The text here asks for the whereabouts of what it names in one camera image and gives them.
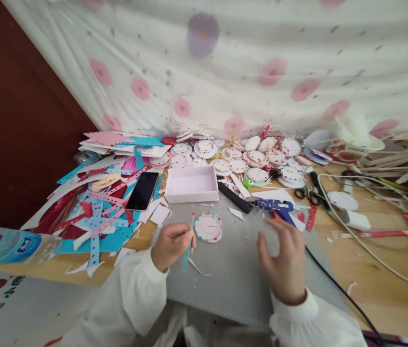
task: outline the brown wall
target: brown wall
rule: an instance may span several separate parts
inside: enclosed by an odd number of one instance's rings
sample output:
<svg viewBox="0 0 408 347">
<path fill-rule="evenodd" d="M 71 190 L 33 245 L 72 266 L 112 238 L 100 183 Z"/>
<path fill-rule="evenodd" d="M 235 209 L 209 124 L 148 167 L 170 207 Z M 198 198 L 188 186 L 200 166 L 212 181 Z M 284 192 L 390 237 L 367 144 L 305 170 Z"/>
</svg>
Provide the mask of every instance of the brown wall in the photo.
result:
<svg viewBox="0 0 408 347">
<path fill-rule="evenodd" d="M 0 2 L 0 226 L 19 228 L 96 127 Z"/>
</svg>

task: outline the glue gun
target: glue gun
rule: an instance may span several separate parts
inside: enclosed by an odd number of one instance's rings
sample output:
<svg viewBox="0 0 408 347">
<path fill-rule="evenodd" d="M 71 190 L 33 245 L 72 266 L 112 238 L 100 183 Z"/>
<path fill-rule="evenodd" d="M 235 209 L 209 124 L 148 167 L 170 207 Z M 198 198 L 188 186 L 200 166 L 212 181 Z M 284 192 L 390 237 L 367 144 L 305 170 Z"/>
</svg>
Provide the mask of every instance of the glue gun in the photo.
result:
<svg viewBox="0 0 408 347">
<path fill-rule="evenodd" d="M 290 201 L 258 199 L 254 204 L 261 209 L 271 211 L 275 219 L 282 219 L 295 226 L 289 214 L 289 212 L 294 210 L 294 206 Z"/>
</svg>

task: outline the cutting mat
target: cutting mat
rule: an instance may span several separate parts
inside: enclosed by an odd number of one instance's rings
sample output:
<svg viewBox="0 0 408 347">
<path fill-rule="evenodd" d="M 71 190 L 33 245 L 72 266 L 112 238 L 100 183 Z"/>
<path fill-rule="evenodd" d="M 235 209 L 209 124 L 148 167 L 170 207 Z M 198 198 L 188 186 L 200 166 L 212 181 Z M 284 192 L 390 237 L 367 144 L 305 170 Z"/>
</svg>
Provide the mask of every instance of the cutting mat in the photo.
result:
<svg viewBox="0 0 408 347">
<path fill-rule="evenodd" d="M 197 240 L 191 258 L 204 274 L 200 275 L 191 264 L 186 277 L 181 274 L 182 258 L 171 267 L 167 279 L 167 297 L 171 300 L 235 320 L 241 324 L 268 329 L 272 313 L 269 285 L 257 255 L 257 235 L 262 231 L 268 241 L 270 254 L 279 253 L 279 241 L 275 232 L 263 222 L 267 211 L 254 207 L 250 214 L 244 214 L 244 221 L 230 214 L 228 207 L 237 207 L 220 193 L 220 200 L 214 207 L 200 206 L 200 203 L 170 204 L 173 211 L 165 224 L 191 222 L 192 213 L 200 216 L 203 212 L 218 214 L 223 222 L 223 238 L 217 243 Z M 302 209 L 305 220 L 308 210 Z M 155 243 L 160 228 L 154 234 Z M 316 230 L 304 232 L 305 242 L 330 273 L 329 262 L 319 243 Z M 317 296 L 338 309 L 349 313 L 342 294 L 323 274 L 313 260 L 306 254 L 306 285 Z"/>
</svg>

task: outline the white shirt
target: white shirt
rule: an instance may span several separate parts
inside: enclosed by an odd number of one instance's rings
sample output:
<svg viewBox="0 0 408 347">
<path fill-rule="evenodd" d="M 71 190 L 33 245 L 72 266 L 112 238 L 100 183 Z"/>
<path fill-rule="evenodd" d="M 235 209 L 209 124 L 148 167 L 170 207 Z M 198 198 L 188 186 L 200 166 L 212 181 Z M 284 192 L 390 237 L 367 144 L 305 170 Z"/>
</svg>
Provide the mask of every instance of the white shirt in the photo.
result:
<svg viewBox="0 0 408 347">
<path fill-rule="evenodd" d="M 167 273 L 156 269 L 151 250 L 123 258 L 103 284 L 93 307 L 64 335 L 64 347 L 131 346 L 137 336 L 146 336 L 167 301 Z M 307 290 L 306 301 L 287 306 L 273 295 L 270 327 L 283 347 L 365 347 L 357 322 Z M 202 336 L 186 327 L 186 309 L 179 308 L 168 329 L 154 346 L 172 346 L 184 325 L 188 346 L 206 346 Z M 245 346 L 243 342 L 232 344 Z"/>
</svg>

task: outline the wooden table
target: wooden table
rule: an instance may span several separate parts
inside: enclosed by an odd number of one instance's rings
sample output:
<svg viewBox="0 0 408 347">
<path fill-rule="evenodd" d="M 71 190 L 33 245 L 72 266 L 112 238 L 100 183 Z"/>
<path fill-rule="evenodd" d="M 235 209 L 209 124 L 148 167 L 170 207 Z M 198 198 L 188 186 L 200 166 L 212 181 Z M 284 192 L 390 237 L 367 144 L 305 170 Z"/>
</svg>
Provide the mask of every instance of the wooden table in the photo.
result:
<svg viewBox="0 0 408 347">
<path fill-rule="evenodd" d="M 340 174 L 345 167 L 329 164 L 326 169 L 333 174 Z M 315 170 L 318 174 L 324 173 L 321 168 L 315 168 Z M 327 177 L 322 177 L 321 181 L 326 191 L 341 189 L 339 183 L 329 180 Z M 382 230 L 407 228 L 401 211 L 393 205 L 386 201 L 375 200 L 373 194 L 360 187 L 354 187 L 353 196 L 359 202 L 358 212 L 368 216 L 373 228 Z M 147 249 L 155 228 L 156 226 L 148 221 L 140 227 L 139 237 L 137 239 L 132 238 L 125 247 L 137 251 Z M 408 282 L 384 268 L 354 239 L 334 239 L 331 230 L 345 231 L 329 218 L 322 207 L 317 211 L 315 228 L 329 258 L 335 278 L 345 290 L 353 281 L 357 283 L 351 296 L 368 315 L 376 328 L 381 333 L 408 337 Z M 334 242 L 328 242 L 327 237 L 333 239 Z M 381 260 L 408 277 L 408 237 L 373 240 L 386 246 L 407 247 L 407 249 L 395 251 L 368 244 L 368 247 Z M 69 268 L 75 269 L 81 266 L 88 258 L 89 254 L 61 254 L 41 264 L 0 265 L 0 271 L 85 286 L 101 286 L 112 271 L 116 259 L 115 257 L 108 257 L 108 254 L 101 254 L 101 261 L 106 261 L 106 263 L 95 272 L 91 279 L 88 278 L 85 271 L 65 275 Z M 361 328 L 370 330 L 357 310 L 349 303 L 348 306 L 355 313 Z"/>
</svg>

